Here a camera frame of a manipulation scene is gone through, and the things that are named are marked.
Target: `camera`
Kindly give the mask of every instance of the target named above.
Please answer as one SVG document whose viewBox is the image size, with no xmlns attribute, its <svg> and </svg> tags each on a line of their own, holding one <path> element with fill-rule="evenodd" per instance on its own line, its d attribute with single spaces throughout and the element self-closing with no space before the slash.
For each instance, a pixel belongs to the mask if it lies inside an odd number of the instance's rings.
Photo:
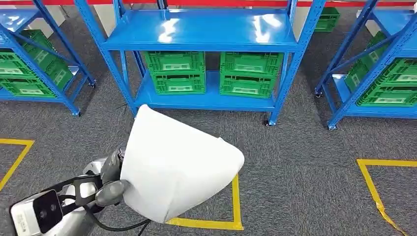
<svg viewBox="0 0 417 236">
<path fill-rule="evenodd" d="M 55 190 L 37 193 L 13 204 L 10 215 L 18 236 L 43 235 L 63 218 Z"/>
</svg>

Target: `shelf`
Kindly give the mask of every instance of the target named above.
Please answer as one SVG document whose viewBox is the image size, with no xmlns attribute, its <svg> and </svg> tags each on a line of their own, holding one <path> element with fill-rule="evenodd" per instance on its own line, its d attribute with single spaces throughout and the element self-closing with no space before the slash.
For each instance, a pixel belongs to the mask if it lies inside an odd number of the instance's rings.
<svg viewBox="0 0 417 236">
<path fill-rule="evenodd" d="M 72 73 L 72 78 L 69 80 L 66 85 L 64 86 L 64 92 L 68 91 L 68 89 L 71 87 L 71 84 L 74 82 L 74 79 L 78 73 L 79 67 L 77 66 L 69 66 L 69 70 Z M 72 96 L 76 96 L 78 94 L 77 91 L 74 91 Z M 16 101 L 39 101 L 39 102 L 62 102 L 59 98 L 43 98 L 43 97 L 22 97 L 22 96 L 15 96 L 9 91 L 3 89 L 0 87 L 0 100 L 16 100 Z"/>
<path fill-rule="evenodd" d="M 283 9 L 129 10 L 102 46 L 125 51 L 294 52 Z"/>
<path fill-rule="evenodd" d="M 20 32 L 38 17 L 38 9 L 0 9 L 0 24 L 12 32 Z"/>
<path fill-rule="evenodd" d="M 385 34 L 393 35 L 404 28 L 413 14 L 412 10 L 374 10 L 373 19 Z M 414 33 L 408 40 L 401 55 L 404 57 L 416 57 L 417 33 Z"/>
<path fill-rule="evenodd" d="M 333 75 L 333 82 L 342 102 L 346 102 L 351 92 L 345 83 L 346 75 Z M 352 104 L 346 116 L 380 118 L 417 118 L 417 105 L 413 107 L 368 107 Z"/>
<path fill-rule="evenodd" d="M 135 105 L 148 104 L 152 108 L 230 110 L 272 112 L 274 99 L 227 96 L 219 93 L 219 72 L 206 73 L 206 93 L 196 95 L 158 95 L 152 78 L 146 72 L 136 97 Z"/>
</svg>

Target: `green plastic crate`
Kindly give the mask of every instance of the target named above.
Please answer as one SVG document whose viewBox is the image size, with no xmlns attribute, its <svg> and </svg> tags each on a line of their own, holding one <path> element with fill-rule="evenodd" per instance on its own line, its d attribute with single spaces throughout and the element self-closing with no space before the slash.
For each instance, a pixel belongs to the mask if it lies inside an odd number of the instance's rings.
<svg viewBox="0 0 417 236">
<path fill-rule="evenodd" d="M 382 40 L 384 40 L 386 38 L 387 37 L 385 36 L 385 34 L 382 33 L 382 31 L 379 31 L 371 39 L 371 41 L 369 41 L 366 48 L 370 48 L 370 47 L 376 45 L 377 43 L 381 42 Z M 370 52 L 368 55 L 365 55 L 364 57 L 361 58 L 361 60 L 365 63 L 365 65 L 368 69 L 370 69 L 373 66 L 373 64 L 382 56 L 382 54 L 388 48 L 388 46 L 389 46 L 389 43 L 386 43 L 382 47 Z"/>
<path fill-rule="evenodd" d="M 249 77 L 220 73 L 220 94 L 270 98 L 276 79 L 276 77 Z"/>
<path fill-rule="evenodd" d="M 56 97 L 55 94 L 46 85 L 28 84 L 26 82 L 2 83 L 4 89 L 8 90 L 15 96 L 29 97 Z"/>
<path fill-rule="evenodd" d="M 204 94 L 206 73 L 183 75 L 152 75 L 153 85 L 159 95 Z"/>
<path fill-rule="evenodd" d="M 412 107 L 417 104 L 417 88 L 371 86 L 356 102 L 358 106 Z"/>
<path fill-rule="evenodd" d="M 314 32 L 332 32 L 339 20 L 340 13 L 335 7 L 325 7 L 317 21 Z"/>
<path fill-rule="evenodd" d="M 276 78 L 283 53 L 222 52 L 220 71 L 228 75 Z"/>
<path fill-rule="evenodd" d="M 151 73 L 193 74 L 206 71 L 204 52 L 144 51 Z"/>
<path fill-rule="evenodd" d="M 45 69 L 45 73 L 55 82 L 55 84 L 62 89 L 63 86 L 72 78 L 72 73 L 69 70 L 68 66 L 62 59 L 55 60 L 51 62 Z M 1 82 L 24 82 L 27 81 L 31 83 L 31 81 L 38 81 L 37 83 L 41 83 L 41 80 L 37 77 L 37 75 L 28 70 L 27 73 L 15 73 L 15 74 L 1 74 L 0 69 L 0 83 Z"/>
<path fill-rule="evenodd" d="M 356 87 L 368 71 L 368 68 L 366 68 L 365 64 L 361 60 L 357 60 L 355 62 L 354 66 L 345 78 L 345 83 L 351 92 L 355 91 Z"/>
<path fill-rule="evenodd" d="M 21 35 L 33 40 L 34 42 L 51 50 L 55 50 L 51 42 L 46 38 L 41 30 L 24 30 Z M 53 61 L 60 58 L 42 49 L 39 49 L 22 40 L 18 40 L 25 51 L 33 58 L 42 70 L 45 70 Z M 0 75 L 2 74 L 26 74 L 33 76 L 31 69 L 18 57 L 11 49 L 0 50 Z"/>
<path fill-rule="evenodd" d="M 71 71 L 66 66 L 66 64 L 62 64 L 62 63 L 63 63 L 63 61 L 59 61 L 59 60 L 54 61 L 47 67 L 47 71 L 46 71 L 48 76 L 52 79 L 52 81 L 61 90 L 65 87 L 65 85 L 68 83 L 69 80 L 71 80 L 71 78 L 73 76 Z M 27 84 L 27 85 L 36 84 L 36 85 L 43 85 L 45 87 L 45 89 L 48 89 L 48 87 L 45 84 L 43 84 L 42 81 L 36 76 L 32 76 L 32 77 L 28 77 L 26 75 L 23 75 L 23 76 L 20 76 L 20 75 L 0 76 L 0 86 L 5 85 L 4 87 L 6 89 L 7 88 L 14 88 L 12 90 L 7 89 L 11 93 L 13 93 L 14 95 L 24 96 L 24 95 L 30 94 L 30 93 L 25 93 L 25 94 L 18 93 L 19 90 L 16 89 L 13 86 L 13 84 L 17 84 L 17 85 L 20 85 L 20 86 L 23 85 L 23 84 Z"/>
<path fill-rule="evenodd" d="M 395 59 L 375 80 L 382 87 L 416 87 L 417 59 Z"/>
</svg>

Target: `floor marking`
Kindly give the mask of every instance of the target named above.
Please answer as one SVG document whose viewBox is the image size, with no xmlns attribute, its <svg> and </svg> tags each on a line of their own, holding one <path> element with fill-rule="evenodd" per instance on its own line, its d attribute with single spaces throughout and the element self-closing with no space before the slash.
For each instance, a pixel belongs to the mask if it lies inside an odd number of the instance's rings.
<svg viewBox="0 0 417 236">
<path fill-rule="evenodd" d="M 384 204 L 379 197 L 377 189 L 372 181 L 371 175 L 368 172 L 366 166 L 403 166 L 403 167 L 417 167 L 417 161 L 400 161 L 400 160 L 372 160 L 372 159 L 358 159 L 357 164 L 359 165 L 360 171 L 365 178 L 366 184 L 368 185 L 369 192 L 371 192 L 372 198 L 374 199 L 377 209 L 381 213 L 381 216 L 390 223 L 396 230 L 400 231 L 403 235 L 408 236 L 405 231 L 400 229 L 397 224 L 385 213 Z"/>
<path fill-rule="evenodd" d="M 233 221 L 211 221 L 211 220 L 194 220 L 184 218 L 173 218 L 166 222 L 170 225 L 178 225 L 192 228 L 218 229 L 218 230 L 243 230 L 240 218 L 240 199 L 239 199 L 239 177 L 238 175 L 232 180 L 232 203 L 233 203 Z"/>
<path fill-rule="evenodd" d="M 7 181 L 10 179 L 10 177 L 12 176 L 13 172 L 16 170 L 20 162 L 22 162 L 23 158 L 26 156 L 27 152 L 32 147 L 34 142 L 35 142 L 34 140 L 23 140 L 23 139 L 0 139 L 0 144 L 12 144 L 12 145 L 25 145 L 26 146 L 23 149 L 23 151 L 19 154 L 19 156 L 17 157 L 13 165 L 10 167 L 10 169 L 7 171 L 6 175 L 0 181 L 0 191 L 6 185 Z"/>
</svg>

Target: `blue metal shelf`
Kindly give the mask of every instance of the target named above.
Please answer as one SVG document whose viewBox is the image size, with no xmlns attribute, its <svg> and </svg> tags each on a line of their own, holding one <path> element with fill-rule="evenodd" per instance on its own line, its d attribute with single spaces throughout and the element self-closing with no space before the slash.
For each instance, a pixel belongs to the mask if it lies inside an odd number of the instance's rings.
<svg viewBox="0 0 417 236">
<path fill-rule="evenodd" d="M 293 52 L 297 42 L 285 9 L 129 10 L 103 47 Z"/>
<path fill-rule="evenodd" d="M 80 114 L 80 109 L 74 105 L 75 98 L 79 94 L 83 85 L 88 81 L 90 86 L 95 85 L 94 78 L 87 71 L 86 66 L 81 62 L 80 57 L 72 49 L 68 40 L 65 38 L 58 25 L 49 14 L 46 7 L 43 5 L 41 0 L 33 0 L 34 5 L 37 9 L 0 9 L 0 48 L 9 48 L 14 51 L 25 64 L 39 77 L 39 79 L 56 95 L 56 98 L 42 98 L 42 97 L 26 97 L 26 96 L 14 96 L 5 89 L 0 89 L 0 100 L 17 100 L 17 101 L 36 101 L 36 102 L 58 102 L 64 104 L 74 116 Z M 54 50 L 45 48 L 32 40 L 29 40 L 19 34 L 28 24 L 30 24 L 36 18 L 43 18 L 46 23 L 52 28 L 57 36 L 66 47 L 67 51 L 71 55 L 71 59 L 68 59 Z M 17 42 L 17 38 L 25 41 L 26 43 L 32 44 L 42 50 L 45 50 L 70 64 L 69 69 L 73 74 L 71 80 L 67 82 L 64 88 L 59 89 L 56 84 L 49 78 L 49 76 L 39 68 L 38 64 L 33 61 L 33 58 L 22 48 Z M 69 90 L 74 82 L 75 76 L 78 72 L 82 73 L 82 78 L 78 84 L 72 89 L 70 95 L 65 93 Z"/>
<path fill-rule="evenodd" d="M 356 105 L 356 101 L 371 86 L 375 79 L 378 78 L 386 65 L 391 64 L 395 58 L 417 57 L 417 13 L 408 10 L 374 10 L 377 2 L 378 0 L 367 1 L 349 34 L 343 40 L 342 45 L 314 89 L 316 96 L 321 96 L 324 92 L 330 110 L 332 111 L 332 116 L 328 121 L 329 130 L 336 129 L 336 124 L 345 116 L 417 118 L 417 105 L 413 107 L 371 107 Z M 387 39 L 341 63 L 343 55 L 360 31 L 360 28 L 365 25 L 368 19 L 373 19 L 378 23 L 382 31 L 387 35 Z M 344 80 L 346 75 L 333 74 L 388 42 L 388 48 L 362 78 L 355 91 L 351 92 L 346 86 Z M 333 81 L 335 84 L 337 95 L 340 98 L 341 104 L 339 107 L 336 107 L 337 103 L 335 103 L 328 88 L 330 81 Z"/>
<path fill-rule="evenodd" d="M 411 10 L 374 10 L 372 18 L 386 35 L 394 35 L 405 27 L 413 14 Z M 408 40 L 400 54 L 417 57 L 417 34 Z"/>
<path fill-rule="evenodd" d="M 38 9 L 0 9 L 0 24 L 12 32 L 22 31 L 38 17 Z"/>
<path fill-rule="evenodd" d="M 135 105 L 148 104 L 153 108 L 231 110 L 272 112 L 275 101 L 269 99 L 220 95 L 219 72 L 206 72 L 206 93 L 193 95 L 158 95 L 149 72 L 142 80 Z"/>
<path fill-rule="evenodd" d="M 342 102 L 346 102 L 351 92 L 345 83 L 346 75 L 333 75 L 333 82 Z M 346 116 L 352 117 L 379 117 L 379 118 L 417 118 L 417 105 L 413 107 L 368 107 L 352 104 Z"/>
<path fill-rule="evenodd" d="M 154 108 L 208 109 L 270 112 L 268 125 L 275 125 L 302 56 L 326 0 L 314 0 L 299 40 L 292 19 L 297 0 L 288 9 L 172 9 L 158 0 L 159 10 L 126 10 L 113 0 L 116 27 L 105 38 L 86 0 L 74 0 L 116 84 L 134 115 L 138 106 Z M 120 51 L 122 72 L 110 51 Z M 136 98 L 128 80 L 125 52 L 133 51 L 142 82 Z M 207 73 L 207 92 L 201 95 L 157 95 L 139 51 L 283 52 L 284 61 L 276 99 L 219 94 L 218 72 Z"/>
</svg>

